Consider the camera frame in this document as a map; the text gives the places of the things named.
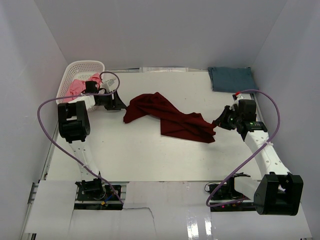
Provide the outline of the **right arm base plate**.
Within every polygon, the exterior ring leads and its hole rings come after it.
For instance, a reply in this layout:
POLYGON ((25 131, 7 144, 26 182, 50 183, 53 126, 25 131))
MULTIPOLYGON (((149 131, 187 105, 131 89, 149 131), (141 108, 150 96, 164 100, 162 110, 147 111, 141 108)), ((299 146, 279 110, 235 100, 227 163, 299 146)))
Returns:
POLYGON ((252 212, 255 211, 254 193, 260 184, 243 172, 236 173, 225 182, 210 198, 211 205, 223 203, 222 206, 211 207, 211 212, 252 212))

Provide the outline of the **dark red t shirt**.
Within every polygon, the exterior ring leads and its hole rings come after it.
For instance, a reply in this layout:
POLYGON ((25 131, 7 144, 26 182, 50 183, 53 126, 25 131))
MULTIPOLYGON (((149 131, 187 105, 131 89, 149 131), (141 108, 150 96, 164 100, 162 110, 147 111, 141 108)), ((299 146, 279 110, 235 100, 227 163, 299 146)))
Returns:
POLYGON ((160 133, 166 137, 213 143, 216 125, 204 120, 200 113, 183 113, 159 92, 144 93, 129 102, 123 122, 129 124, 144 116, 160 119, 160 133))

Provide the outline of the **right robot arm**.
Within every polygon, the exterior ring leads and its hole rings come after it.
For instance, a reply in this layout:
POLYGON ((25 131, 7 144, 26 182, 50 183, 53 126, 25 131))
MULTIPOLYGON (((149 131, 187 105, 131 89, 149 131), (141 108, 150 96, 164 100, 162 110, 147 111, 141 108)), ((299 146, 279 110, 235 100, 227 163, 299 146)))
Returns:
POLYGON ((300 207, 304 182, 292 174, 281 162, 265 124, 257 121, 256 102, 238 97, 225 106, 215 124, 226 130, 236 130, 253 153, 262 179, 254 180, 248 174, 236 172, 212 190, 211 208, 224 206, 223 199, 240 201, 246 198, 260 215, 295 216, 300 207))

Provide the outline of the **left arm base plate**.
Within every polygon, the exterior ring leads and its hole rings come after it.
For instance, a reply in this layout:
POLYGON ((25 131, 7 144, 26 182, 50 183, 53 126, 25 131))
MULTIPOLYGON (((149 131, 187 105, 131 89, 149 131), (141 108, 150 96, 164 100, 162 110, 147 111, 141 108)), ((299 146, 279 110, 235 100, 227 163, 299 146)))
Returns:
POLYGON ((113 188, 102 182, 101 179, 95 178, 92 181, 76 181, 77 186, 74 209, 75 210, 102 210, 102 211, 121 211, 122 201, 126 198, 126 184, 115 183, 113 188))

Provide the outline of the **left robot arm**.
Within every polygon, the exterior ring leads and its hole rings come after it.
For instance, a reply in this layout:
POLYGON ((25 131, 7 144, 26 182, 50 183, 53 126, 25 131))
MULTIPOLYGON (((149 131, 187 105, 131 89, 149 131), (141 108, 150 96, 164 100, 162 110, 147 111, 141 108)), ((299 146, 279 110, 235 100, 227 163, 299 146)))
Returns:
POLYGON ((95 200, 106 194, 100 170, 93 158, 86 138, 91 133, 88 110, 103 106, 108 111, 125 109, 127 106, 118 95, 118 90, 98 88, 93 81, 85 83, 85 90, 73 100, 58 104, 58 129, 60 136, 71 147, 74 157, 79 160, 80 181, 76 184, 84 195, 95 200))

